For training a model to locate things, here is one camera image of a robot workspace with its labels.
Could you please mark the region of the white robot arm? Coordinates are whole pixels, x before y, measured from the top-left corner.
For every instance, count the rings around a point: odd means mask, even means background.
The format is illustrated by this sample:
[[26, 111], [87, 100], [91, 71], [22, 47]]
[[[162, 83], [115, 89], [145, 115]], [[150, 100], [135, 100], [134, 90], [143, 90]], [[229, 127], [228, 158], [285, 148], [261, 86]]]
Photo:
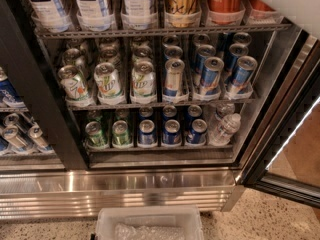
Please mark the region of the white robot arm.
[[320, 0], [261, 0], [320, 39]]

